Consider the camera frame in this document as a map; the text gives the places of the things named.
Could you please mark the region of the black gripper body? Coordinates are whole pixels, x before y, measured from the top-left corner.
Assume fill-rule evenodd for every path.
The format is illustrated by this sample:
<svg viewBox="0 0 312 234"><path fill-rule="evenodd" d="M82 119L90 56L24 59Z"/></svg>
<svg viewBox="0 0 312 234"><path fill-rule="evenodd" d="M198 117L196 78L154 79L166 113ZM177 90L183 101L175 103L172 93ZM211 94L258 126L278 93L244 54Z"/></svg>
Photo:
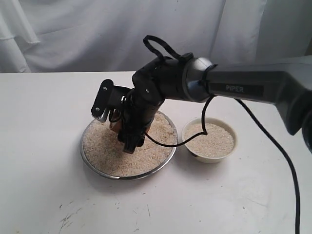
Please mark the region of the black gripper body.
<svg viewBox="0 0 312 234"><path fill-rule="evenodd" d="M132 89L114 85L109 110L122 113L118 140L124 141L126 135L143 135L163 102L164 98L155 85L135 85Z"/></svg>

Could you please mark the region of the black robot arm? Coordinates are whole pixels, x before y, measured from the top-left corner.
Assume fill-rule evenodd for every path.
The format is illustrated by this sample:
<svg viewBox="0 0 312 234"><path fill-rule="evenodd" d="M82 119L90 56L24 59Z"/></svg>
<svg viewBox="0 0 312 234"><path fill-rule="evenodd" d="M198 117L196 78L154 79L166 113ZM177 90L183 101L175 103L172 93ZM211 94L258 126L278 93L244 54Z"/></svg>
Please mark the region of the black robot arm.
<svg viewBox="0 0 312 234"><path fill-rule="evenodd" d="M156 58L137 70L132 82L113 127L128 153L143 145L145 131L164 100L208 103L215 96L274 105L287 132L302 131L306 146L312 146L311 56L234 65L216 65L206 58Z"/></svg>

